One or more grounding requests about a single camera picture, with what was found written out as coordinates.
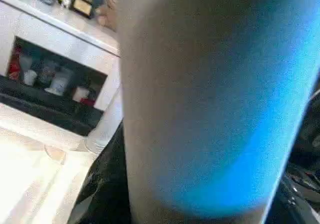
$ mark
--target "white mug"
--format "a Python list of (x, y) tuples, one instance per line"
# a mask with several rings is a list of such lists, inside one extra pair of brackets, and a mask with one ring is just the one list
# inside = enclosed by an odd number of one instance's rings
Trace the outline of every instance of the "white mug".
[(24, 78), (23, 81), (26, 85), (34, 85), (35, 80), (37, 77), (37, 73), (33, 70), (28, 70), (27, 72), (24, 73)]

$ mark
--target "white countertop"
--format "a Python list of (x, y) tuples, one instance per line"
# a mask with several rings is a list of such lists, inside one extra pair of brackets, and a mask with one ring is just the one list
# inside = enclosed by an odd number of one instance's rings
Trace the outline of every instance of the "white countertop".
[(117, 35), (112, 30), (88, 20), (58, 4), (46, 5), (37, 0), (0, 0), (79, 39), (119, 56)]

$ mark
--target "red object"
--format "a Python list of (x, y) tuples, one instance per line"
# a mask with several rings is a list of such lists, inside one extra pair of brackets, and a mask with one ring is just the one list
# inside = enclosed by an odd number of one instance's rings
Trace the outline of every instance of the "red object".
[(14, 53), (12, 55), (10, 64), (9, 64), (9, 70), (8, 70), (8, 77), (11, 80), (19, 80), (20, 75), (20, 64), (19, 64), (19, 55), (21, 52), (21, 47), (16, 46), (14, 48)]
[(80, 103), (83, 103), (83, 104), (88, 105), (88, 106), (95, 105), (95, 101), (94, 100), (83, 99), (83, 98), (80, 100)]

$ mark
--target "white cabinet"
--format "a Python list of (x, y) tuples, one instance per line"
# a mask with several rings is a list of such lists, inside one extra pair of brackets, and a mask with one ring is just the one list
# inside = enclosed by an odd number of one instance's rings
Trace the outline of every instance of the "white cabinet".
[(21, 14), (20, 11), (0, 2), (0, 75), (6, 75)]
[(105, 110), (120, 85), (120, 61), (97, 46), (0, 3), (0, 75), (6, 75), (15, 37), (107, 75), (95, 107)]
[[(110, 129), (116, 130), (122, 119), (122, 111), (119, 111), (122, 110), (122, 101), (119, 97), (121, 78), (118, 56), (2, 2), (0, 26), (0, 75), (7, 74), (16, 37), (104, 73), (107, 78), (94, 107), (102, 111), (107, 110), (107, 116), (112, 120), (108, 119), (109, 125), (114, 125)], [(9, 127), (25, 136), (62, 149), (75, 149), (83, 138), (1, 103), (0, 107), (6, 108), (6, 112), (10, 110), (10, 118), (6, 115), (2, 118), (2, 128)]]

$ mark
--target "black fabric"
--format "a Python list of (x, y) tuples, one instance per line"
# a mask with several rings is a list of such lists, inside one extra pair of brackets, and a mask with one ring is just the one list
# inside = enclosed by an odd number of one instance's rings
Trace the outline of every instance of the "black fabric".
[(92, 164), (67, 224), (131, 222), (123, 124)]

